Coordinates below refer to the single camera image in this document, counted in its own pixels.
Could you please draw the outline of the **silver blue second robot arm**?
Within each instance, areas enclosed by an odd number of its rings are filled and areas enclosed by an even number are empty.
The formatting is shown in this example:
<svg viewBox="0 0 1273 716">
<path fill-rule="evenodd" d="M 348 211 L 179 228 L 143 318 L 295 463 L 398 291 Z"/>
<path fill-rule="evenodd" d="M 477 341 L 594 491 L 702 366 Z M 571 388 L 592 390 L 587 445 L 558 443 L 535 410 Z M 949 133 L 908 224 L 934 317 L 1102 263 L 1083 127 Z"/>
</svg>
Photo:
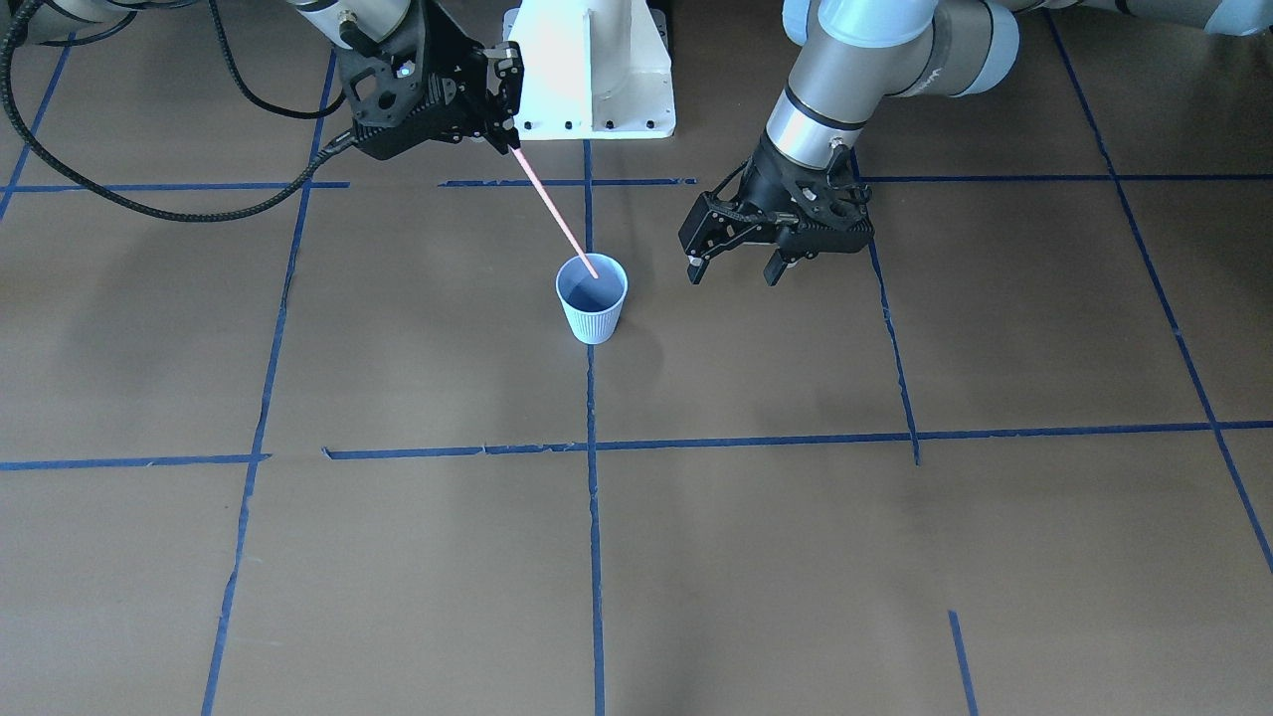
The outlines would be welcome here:
<svg viewBox="0 0 1273 716">
<path fill-rule="evenodd" d="M 787 1 L 799 55 L 737 192 L 703 192 L 679 233 L 687 276 L 741 245 L 771 245 L 769 284 L 792 264 L 868 248 L 869 189 L 855 138 L 889 96 L 969 96 L 1013 68 L 1018 14 L 1036 1 Z M 484 47 L 437 1 L 336 1 L 332 39 L 353 141 L 387 161 L 420 141 L 667 138 L 673 131 L 663 1 L 523 1 Z"/>
</svg>

